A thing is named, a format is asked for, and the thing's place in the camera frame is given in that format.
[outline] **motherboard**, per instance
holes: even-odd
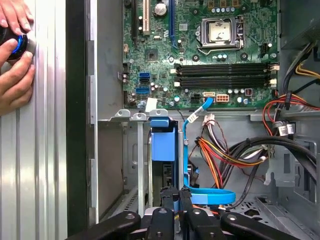
[[[277,88],[276,0],[123,0],[123,105],[261,108]]]

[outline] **capacitor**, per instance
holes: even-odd
[[[140,104],[141,106],[143,106],[143,107],[144,107],[145,105],[147,105],[146,101],[140,101],[139,104]]]

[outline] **metal frame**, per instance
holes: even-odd
[[[0,239],[65,239],[66,2],[26,3],[35,16],[36,75],[30,103],[0,119]]]

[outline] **hand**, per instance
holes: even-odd
[[[0,0],[0,26],[10,26],[15,34],[22,35],[20,26],[29,32],[30,22],[33,20],[34,17],[24,0]]]
[[[17,44],[16,40],[10,39],[0,46],[0,66],[7,61]],[[31,52],[25,52],[9,71],[0,76],[0,116],[29,102],[35,76],[35,66],[31,65],[32,58]]]

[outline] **green circuit board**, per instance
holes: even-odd
[[[204,92],[214,93],[215,97],[219,94],[229,96],[228,102],[215,101],[211,105],[212,108],[220,109],[261,108],[272,99],[276,86],[269,84],[255,87],[248,83],[243,89],[252,90],[249,95],[245,94],[247,90],[243,93],[243,89],[234,91],[229,87],[190,87],[186,90],[175,85],[177,74],[173,69],[175,64],[278,63],[276,0],[174,0],[174,38],[170,37],[170,0],[162,0],[167,9],[165,16],[154,13],[159,2],[149,0],[149,34],[137,29],[136,40],[132,38],[133,5],[123,8],[123,63],[127,71],[127,79],[123,81],[125,108],[143,108],[148,98],[156,98],[157,108],[194,109],[203,103]],[[136,0],[137,17],[143,16],[143,4],[143,0]],[[203,19],[229,19],[237,16],[243,16],[241,49],[199,49],[201,44],[196,32]],[[142,26],[139,20],[137,24],[138,27]],[[267,46],[267,50],[262,55],[263,45]],[[139,73],[150,73],[149,82],[141,82]],[[273,79],[276,78],[277,74],[273,71]],[[149,91],[138,93],[137,88],[149,88]],[[200,101],[195,101],[193,96],[201,96]]]

